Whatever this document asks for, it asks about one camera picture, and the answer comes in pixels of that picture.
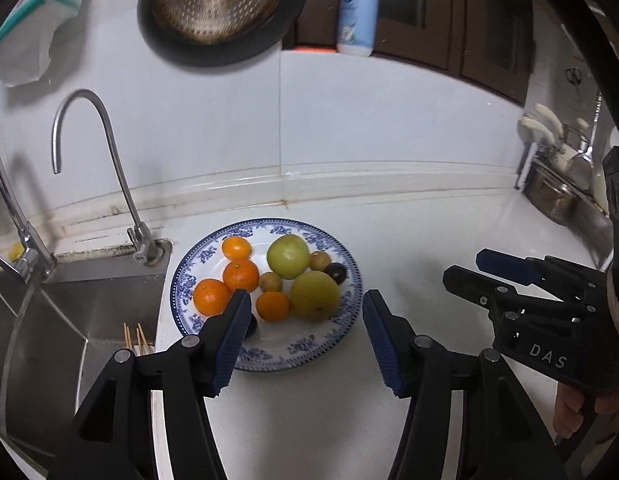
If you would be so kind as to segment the right human hand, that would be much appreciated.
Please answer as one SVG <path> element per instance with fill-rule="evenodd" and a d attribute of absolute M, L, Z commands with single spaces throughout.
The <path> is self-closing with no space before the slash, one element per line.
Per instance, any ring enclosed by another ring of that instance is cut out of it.
<path fill-rule="evenodd" d="M 571 438 L 584 421 L 581 409 L 585 396 L 568 385 L 558 384 L 552 428 L 559 437 Z M 619 414 L 619 387 L 602 393 L 595 402 L 597 415 Z"/>

